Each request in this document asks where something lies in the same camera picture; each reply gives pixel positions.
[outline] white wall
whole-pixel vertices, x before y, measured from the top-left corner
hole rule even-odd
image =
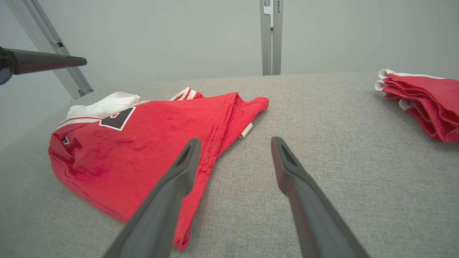
[[[459,79],[458,13],[459,0],[285,0],[281,73]]]
[[[95,90],[262,75],[258,0],[39,0]]]
[[[0,0],[0,24],[0,46],[37,51],[3,0]],[[0,85],[0,150],[70,100],[52,71],[13,75]]]

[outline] gray table surface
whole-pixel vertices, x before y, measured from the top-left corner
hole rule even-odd
[[[386,100],[374,73],[324,73],[161,82],[98,90],[169,100],[268,97],[269,108],[216,162],[188,248],[171,257],[300,257],[288,200],[278,190],[270,137],[282,137],[372,257],[459,257],[459,145],[429,138]],[[123,224],[54,176],[50,134],[68,107],[0,153],[0,256],[100,257]]]

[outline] folded red cloth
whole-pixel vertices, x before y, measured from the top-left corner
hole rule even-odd
[[[375,89],[419,120],[426,133],[444,142],[459,142],[459,81],[424,74],[379,72]]]
[[[269,103],[264,97],[245,102],[237,93],[209,98],[189,88],[182,93],[172,100],[185,101],[138,102],[137,95],[118,92],[90,106],[71,107],[48,151],[67,188],[126,223],[185,144],[200,138],[195,185],[183,200],[174,237],[180,251],[188,245],[191,220],[216,159]]]

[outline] red fabric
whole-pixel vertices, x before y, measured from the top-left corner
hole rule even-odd
[[[423,76],[385,74],[386,98],[403,100],[406,112],[419,120],[426,133],[444,142],[459,141],[459,81]]]
[[[268,103],[263,97],[245,102],[237,93],[210,98],[197,93],[193,100],[140,104],[122,130],[99,122],[65,125],[51,136],[51,165],[67,188],[127,223],[185,144],[199,137],[195,185],[183,200],[174,236],[174,245],[183,251],[217,157]]]

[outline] red jersey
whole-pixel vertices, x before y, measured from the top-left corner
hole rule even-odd
[[[195,185],[183,200],[174,236],[183,251],[216,159],[269,101],[245,102],[237,93],[204,98],[189,88],[172,100],[139,102],[136,95],[117,92],[90,106],[73,106],[51,136],[49,156],[67,188],[127,223],[185,144],[198,137]]]

